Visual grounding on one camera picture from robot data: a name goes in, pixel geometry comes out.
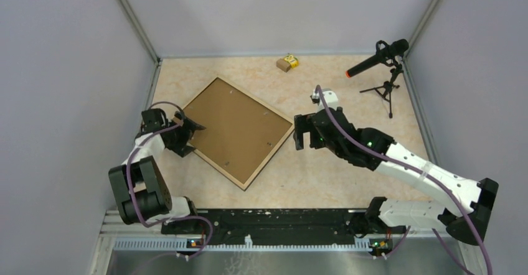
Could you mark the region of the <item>brown backing board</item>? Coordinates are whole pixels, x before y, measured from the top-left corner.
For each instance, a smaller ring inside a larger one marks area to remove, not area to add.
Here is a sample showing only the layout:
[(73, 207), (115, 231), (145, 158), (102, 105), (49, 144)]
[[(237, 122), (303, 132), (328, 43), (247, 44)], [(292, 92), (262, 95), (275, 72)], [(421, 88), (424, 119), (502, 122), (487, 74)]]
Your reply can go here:
[(293, 132), (293, 120), (247, 90), (220, 77), (184, 107), (205, 126), (190, 144), (196, 154), (246, 190)]

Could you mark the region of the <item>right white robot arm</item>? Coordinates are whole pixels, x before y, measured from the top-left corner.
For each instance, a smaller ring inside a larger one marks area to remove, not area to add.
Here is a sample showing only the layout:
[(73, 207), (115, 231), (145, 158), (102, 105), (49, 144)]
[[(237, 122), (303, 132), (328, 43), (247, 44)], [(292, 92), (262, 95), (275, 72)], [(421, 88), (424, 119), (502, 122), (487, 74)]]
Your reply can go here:
[(387, 227), (444, 229), (458, 241), (476, 246), (485, 239), (499, 184), (490, 178), (466, 179), (415, 155), (392, 136), (375, 128), (355, 128), (342, 109), (331, 108), (294, 117), (297, 150), (326, 148), (348, 163), (391, 176), (431, 197), (399, 201), (376, 197), (365, 215), (366, 227), (381, 233)]

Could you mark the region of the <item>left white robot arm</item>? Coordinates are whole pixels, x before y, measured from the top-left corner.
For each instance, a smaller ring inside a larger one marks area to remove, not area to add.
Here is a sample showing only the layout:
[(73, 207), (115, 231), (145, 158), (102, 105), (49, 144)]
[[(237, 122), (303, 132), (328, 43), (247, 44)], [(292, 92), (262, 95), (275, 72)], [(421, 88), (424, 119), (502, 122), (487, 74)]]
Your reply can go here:
[(185, 157), (194, 151), (189, 145), (196, 131), (205, 126), (177, 110), (169, 119), (159, 108), (141, 113), (143, 123), (134, 140), (134, 148), (121, 165), (108, 172), (117, 210), (127, 224), (140, 223), (151, 227), (176, 220), (184, 233), (199, 227), (199, 216), (188, 197), (173, 197), (156, 160), (165, 151)]

